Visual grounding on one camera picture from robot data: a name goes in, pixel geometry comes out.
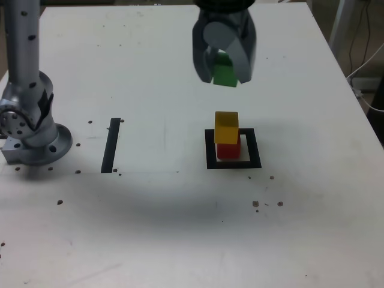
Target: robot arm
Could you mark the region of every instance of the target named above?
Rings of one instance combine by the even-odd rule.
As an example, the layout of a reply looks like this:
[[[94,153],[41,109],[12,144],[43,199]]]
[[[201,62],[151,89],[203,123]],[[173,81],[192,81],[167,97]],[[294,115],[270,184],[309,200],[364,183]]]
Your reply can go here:
[[[241,83],[251,80],[256,30],[248,12],[255,0],[195,0],[200,15],[193,28],[193,62],[203,82],[213,77],[219,49],[225,51]]]
[[[8,163],[48,164],[65,155],[71,133],[52,118],[53,85],[39,71],[39,0],[6,0],[8,83],[0,100],[2,152]]]
[[[255,0],[195,0],[193,61],[210,83],[217,53],[225,51],[241,83],[251,80],[256,32],[248,7]],[[5,0],[9,80],[0,100],[1,130],[8,136],[2,153],[9,164],[44,165],[64,156],[70,131],[52,118],[53,85],[39,71],[40,0]]]

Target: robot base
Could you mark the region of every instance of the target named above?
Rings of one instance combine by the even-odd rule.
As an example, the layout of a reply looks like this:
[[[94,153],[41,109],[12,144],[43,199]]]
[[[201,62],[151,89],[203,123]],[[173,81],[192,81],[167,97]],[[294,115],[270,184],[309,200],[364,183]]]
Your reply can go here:
[[[25,164],[39,166],[52,163],[63,157],[72,146],[72,135],[69,129],[56,124],[57,138],[46,146],[39,148],[26,147],[20,140],[8,137],[2,153],[8,164]]]

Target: yellow cube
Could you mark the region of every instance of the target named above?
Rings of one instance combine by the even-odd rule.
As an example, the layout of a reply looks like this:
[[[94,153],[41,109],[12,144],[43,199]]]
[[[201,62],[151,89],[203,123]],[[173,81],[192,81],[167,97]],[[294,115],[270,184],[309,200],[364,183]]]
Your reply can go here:
[[[237,144],[239,134],[239,113],[219,112],[215,113],[215,143]]]

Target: green cube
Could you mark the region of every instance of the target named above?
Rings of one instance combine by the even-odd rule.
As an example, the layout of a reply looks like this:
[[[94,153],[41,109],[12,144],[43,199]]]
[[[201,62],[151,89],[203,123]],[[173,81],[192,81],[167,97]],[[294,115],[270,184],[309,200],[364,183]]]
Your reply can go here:
[[[214,65],[214,84],[228,87],[236,87],[238,79],[233,70],[232,62],[226,53],[219,53]]]

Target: white table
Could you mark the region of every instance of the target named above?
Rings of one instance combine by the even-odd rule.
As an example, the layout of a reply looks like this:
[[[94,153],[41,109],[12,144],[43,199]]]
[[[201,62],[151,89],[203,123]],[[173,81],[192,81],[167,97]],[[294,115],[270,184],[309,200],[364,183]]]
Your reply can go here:
[[[307,5],[250,11],[253,79],[227,88],[193,68],[196,7],[45,10],[53,116],[81,146],[1,160],[0,287],[384,286],[382,147]],[[255,129],[262,169],[206,169],[217,110]]]

